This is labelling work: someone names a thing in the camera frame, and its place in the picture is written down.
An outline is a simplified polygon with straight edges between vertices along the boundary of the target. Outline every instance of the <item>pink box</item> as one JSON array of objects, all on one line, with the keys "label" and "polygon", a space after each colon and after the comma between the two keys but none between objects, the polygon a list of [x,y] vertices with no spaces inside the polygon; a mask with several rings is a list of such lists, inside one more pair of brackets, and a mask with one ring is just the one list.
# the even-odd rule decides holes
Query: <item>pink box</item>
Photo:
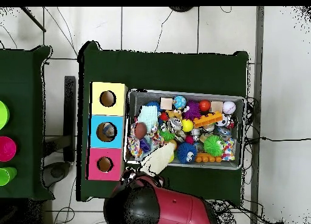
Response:
[{"label": "pink box", "polygon": [[[103,172],[97,167],[97,162],[101,157],[111,159],[113,167],[110,171]],[[123,168],[124,163],[121,148],[90,148],[88,180],[119,181]]]}]

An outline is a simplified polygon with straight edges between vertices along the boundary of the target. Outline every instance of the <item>dark green tabletop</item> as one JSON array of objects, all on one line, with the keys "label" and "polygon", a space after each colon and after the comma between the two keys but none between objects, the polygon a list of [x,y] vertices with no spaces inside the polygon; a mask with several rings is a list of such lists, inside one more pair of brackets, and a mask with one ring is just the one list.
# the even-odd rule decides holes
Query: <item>dark green tabletop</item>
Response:
[{"label": "dark green tabletop", "polygon": [[7,125],[0,136],[12,138],[16,155],[0,167],[13,166],[17,176],[0,186],[0,198],[52,199],[42,185],[44,103],[43,62],[51,48],[40,46],[32,51],[0,50],[0,101],[10,110]]},{"label": "dark green tabletop", "polygon": [[[143,53],[100,50],[87,42],[79,57],[78,174],[77,198],[109,197],[116,182],[85,179],[89,83],[123,83],[129,89],[246,96],[246,52],[234,55]],[[231,200],[240,204],[241,169],[218,170],[166,167],[173,190],[205,199]]]}]

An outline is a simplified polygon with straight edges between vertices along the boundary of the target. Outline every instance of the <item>blue box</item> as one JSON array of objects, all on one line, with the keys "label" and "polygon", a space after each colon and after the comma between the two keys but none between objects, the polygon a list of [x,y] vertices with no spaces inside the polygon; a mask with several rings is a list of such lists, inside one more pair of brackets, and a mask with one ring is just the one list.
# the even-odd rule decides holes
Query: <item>blue box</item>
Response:
[{"label": "blue box", "polygon": [[[117,135],[112,141],[104,142],[97,137],[97,127],[101,123],[110,122],[117,128]],[[92,148],[122,148],[123,147],[123,127],[124,117],[92,115],[91,118],[91,147]]]}]

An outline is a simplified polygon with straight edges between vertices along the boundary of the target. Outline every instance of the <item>yellow cube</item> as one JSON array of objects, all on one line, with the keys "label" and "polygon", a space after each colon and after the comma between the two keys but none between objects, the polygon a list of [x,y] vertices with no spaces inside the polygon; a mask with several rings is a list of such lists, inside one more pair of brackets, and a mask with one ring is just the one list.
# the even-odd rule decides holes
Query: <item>yellow cube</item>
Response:
[{"label": "yellow cube", "polygon": [[128,88],[121,83],[91,83],[92,115],[124,116]]}]

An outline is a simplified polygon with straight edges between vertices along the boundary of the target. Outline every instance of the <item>gray storage bin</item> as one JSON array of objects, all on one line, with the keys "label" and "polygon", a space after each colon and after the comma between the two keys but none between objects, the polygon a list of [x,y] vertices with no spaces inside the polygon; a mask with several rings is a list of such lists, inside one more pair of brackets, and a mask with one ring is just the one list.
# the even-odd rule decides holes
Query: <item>gray storage bin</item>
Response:
[{"label": "gray storage bin", "polygon": [[236,105],[236,110],[233,115],[238,118],[238,125],[232,130],[232,137],[237,140],[235,160],[234,161],[222,161],[220,163],[179,163],[178,159],[175,158],[174,161],[168,164],[168,166],[178,166],[178,167],[191,167],[191,168],[211,168],[211,169],[229,169],[237,170],[242,166],[243,158],[243,145],[244,145],[244,132],[245,132],[245,116],[246,116],[246,100],[243,97],[232,97],[226,95],[205,95],[202,93],[181,93],[181,92],[167,92],[158,90],[137,90],[131,89],[128,92],[127,103],[127,119],[125,126],[125,146],[124,146],[124,160],[128,163],[139,163],[138,160],[129,153],[127,150],[127,136],[130,133],[130,125],[134,122],[134,117],[139,115],[140,109],[143,105],[148,102],[157,101],[160,102],[160,98],[174,98],[176,95],[182,95],[186,100],[201,101],[232,101]]}]

